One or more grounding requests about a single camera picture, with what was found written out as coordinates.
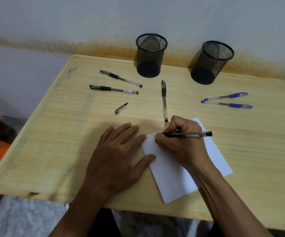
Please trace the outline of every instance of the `forearm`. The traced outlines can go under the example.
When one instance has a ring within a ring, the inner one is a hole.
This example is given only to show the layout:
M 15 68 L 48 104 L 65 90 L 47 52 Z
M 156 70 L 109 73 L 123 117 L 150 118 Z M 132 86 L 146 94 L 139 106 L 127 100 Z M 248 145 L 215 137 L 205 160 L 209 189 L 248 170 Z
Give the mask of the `forearm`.
M 106 200 L 105 196 L 91 193 L 81 187 L 68 211 L 49 237 L 87 236 L 97 213 Z
M 272 236 L 216 167 L 194 171 L 225 236 Z

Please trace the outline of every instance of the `pen holder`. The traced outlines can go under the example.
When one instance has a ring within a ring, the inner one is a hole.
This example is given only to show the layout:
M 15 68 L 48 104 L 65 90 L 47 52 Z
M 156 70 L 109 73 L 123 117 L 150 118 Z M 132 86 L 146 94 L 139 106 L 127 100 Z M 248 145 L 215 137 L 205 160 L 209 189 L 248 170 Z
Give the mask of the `pen holder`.
M 191 77 L 203 85 L 212 84 L 224 65 L 234 57 L 234 50 L 219 41 L 207 41 L 191 71 Z
M 138 74 L 147 78 L 159 75 L 167 40 L 158 34 L 146 33 L 136 39 L 136 45 Z

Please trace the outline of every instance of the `wooden table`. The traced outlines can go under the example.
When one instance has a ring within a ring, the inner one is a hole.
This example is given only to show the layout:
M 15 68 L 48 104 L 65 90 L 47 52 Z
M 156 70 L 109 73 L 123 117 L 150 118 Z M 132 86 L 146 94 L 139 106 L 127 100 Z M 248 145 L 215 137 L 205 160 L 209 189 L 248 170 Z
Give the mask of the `wooden table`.
M 118 74 L 137 88 L 100 74 Z M 226 177 L 267 227 L 285 229 L 285 81 L 220 73 L 211 85 L 196 83 L 186 68 L 162 66 L 155 78 L 137 74 L 131 61 L 74 55 L 65 64 L 0 163 L 0 194 L 70 202 L 102 132 L 110 125 L 139 124 L 138 134 L 165 127 L 160 82 L 167 86 L 169 118 L 199 117 L 233 174 Z M 89 84 L 138 90 L 139 95 L 90 90 Z M 248 92 L 236 109 L 201 104 L 206 97 Z M 114 111 L 128 102 L 127 109 Z M 139 149 L 133 163 L 143 156 Z M 139 183 L 106 207 L 210 220 L 198 191 L 164 205 L 148 168 Z

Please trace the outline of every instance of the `person's right arm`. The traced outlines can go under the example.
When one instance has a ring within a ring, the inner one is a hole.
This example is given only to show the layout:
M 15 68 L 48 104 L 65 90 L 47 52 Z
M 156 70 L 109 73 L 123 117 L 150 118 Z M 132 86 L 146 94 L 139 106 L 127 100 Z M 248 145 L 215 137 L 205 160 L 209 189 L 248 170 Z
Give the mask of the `person's right arm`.
M 163 133 L 177 128 L 182 132 L 202 131 L 197 122 L 172 116 L 169 127 Z M 157 133 L 156 143 L 195 173 L 225 236 L 272 236 L 214 166 L 203 138 L 168 138 L 163 133 Z

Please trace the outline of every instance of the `fingernail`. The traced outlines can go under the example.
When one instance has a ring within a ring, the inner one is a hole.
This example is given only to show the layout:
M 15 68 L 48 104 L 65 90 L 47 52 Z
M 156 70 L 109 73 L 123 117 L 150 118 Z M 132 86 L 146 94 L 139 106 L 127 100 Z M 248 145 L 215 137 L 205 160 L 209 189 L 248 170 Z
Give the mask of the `fingernail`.
M 153 162 L 155 159 L 156 159 L 156 156 L 155 156 L 155 155 L 151 155 L 151 156 L 150 156 L 150 162 Z

